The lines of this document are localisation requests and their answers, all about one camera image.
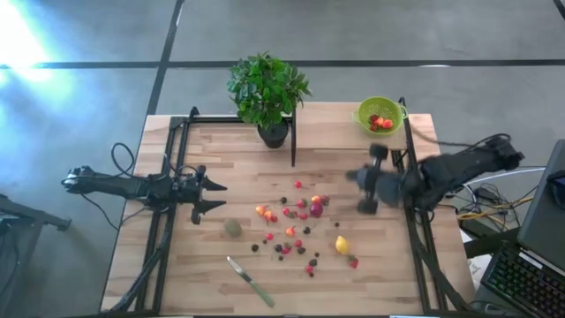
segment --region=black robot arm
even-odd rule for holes
[[[223,191],[227,188],[218,185],[206,176],[206,167],[199,166],[194,173],[182,175],[130,176],[128,178],[95,172],[89,166],[71,169],[62,182],[69,193],[88,194],[100,192],[121,196],[127,200],[141,201],[145,206],[156,210],[166,210],[170,204],[191,203],[194,205],[191,220],[200,224],[200,214],[225,204],[225,201],[202,200],[202,190]]]
[[[428,157],[419,162],[416,169],[399,175],[380,169],[387,152],[385,146],[372,145],[373,165],[346,173],[348,180],[356,181],[365,191],[365,198],[358,205],[359,212],[376,213],[377,196],[392,206],[410,196],[415,208],[432,210],[446,193],[461,188],[464,183],[485,172],[513,170],[524,159],[508,139],[495,137],[480,147]]]

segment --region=computer monitor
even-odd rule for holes
[[[565,210],[556,203],[547,182],[549,176],[560,170],[565,170],[565,140],[555,144],[517,240],[521,246],[565,271]]]

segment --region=green bowl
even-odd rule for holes
[[[369,117],[371,115],[379,115],[385,119],[391,119],[394,123],[390,129],[380,129],[377,132],[371,130]],[[370,136],[388,136],[396,132],[403,125],[403,120],[408,117],[408,111],[402,105],[399,105],[386,97],[369,97],[365,99],[358,110],[351,114],[353,121],[358,123],[363,130]]]

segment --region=black plant pot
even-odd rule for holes
[[[267,147],[279,148],[283,145],[286,135],[289,134],[289,125],[283,119],[281,123],[271,125],[268,129],[262,129],[260,126],[257,126],[257,131]]]

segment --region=knife handle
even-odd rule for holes
[[[275,306],[275,301],[273,299],[271,299],[271,297],[267,294],[266,291],[263,291],[258,285],[257,283],[251,281],[250,282],[251,287],[253,287],[253,289],[259,294],[259,296],[261,296],[263,298],[263,300],[265,300],[265,302],[267,303],[267,305],[269,307],[274,307]]]

